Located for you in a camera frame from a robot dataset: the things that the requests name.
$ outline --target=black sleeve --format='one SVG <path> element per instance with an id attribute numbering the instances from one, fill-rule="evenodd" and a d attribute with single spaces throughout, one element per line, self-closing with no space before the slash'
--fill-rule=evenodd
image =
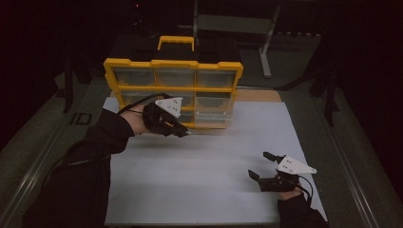
<path id="1" fill-rule="evenodd" d="M 130 136 L 134 135 L 128 122 L 104 109 L 96 125 L 71 146 L 63 164 L 52 172 L 23 215 L 24 227 L 104 227 L 110 155 L 124 151 Z M 68 165 L 79 161 L 91 162 Z"/>
<path id="2" fill-rule="evenodd" d="M 278 201 L 280 228 L 328 228 L 323 216 L 314 210 L 303 194 L 288 200 Z"/>

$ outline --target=white table surface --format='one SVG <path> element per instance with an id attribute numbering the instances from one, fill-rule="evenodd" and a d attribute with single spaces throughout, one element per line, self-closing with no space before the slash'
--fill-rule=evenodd
<path id="1" fill-rule="evenodd" d="M 117 112 L 116 99 L 107 98 L 104 108 Z M 278 222 L 277 193 L 260 192 L 248 176 L 248 169 L 261 178 L 276 175 L 278 165 L 263 151 L 306 163 L 284 103 L 236 102 L 226 129 L 131 138 L 112 156 L 106 224 Z M 312 207 L 326 218 L 312 176 L 302 176 L 314 186 Z M 301 184 L 310 191 L 305 180 Z"/>

